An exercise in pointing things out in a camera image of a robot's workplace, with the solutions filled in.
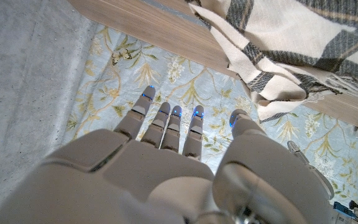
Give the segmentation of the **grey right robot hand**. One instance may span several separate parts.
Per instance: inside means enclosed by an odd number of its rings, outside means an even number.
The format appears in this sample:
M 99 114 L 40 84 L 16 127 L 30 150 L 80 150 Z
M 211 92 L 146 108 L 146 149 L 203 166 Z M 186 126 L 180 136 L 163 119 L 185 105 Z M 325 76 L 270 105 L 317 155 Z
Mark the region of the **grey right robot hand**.
M 329 223 L 330 183 L 242 110 L 216 172 L 201 161 L 204 110 L 180 145 L 181 108 L 163 103 L 140 141 L 148 86 L 113 130 L 47 156 L 0 206 L 0 223 Z

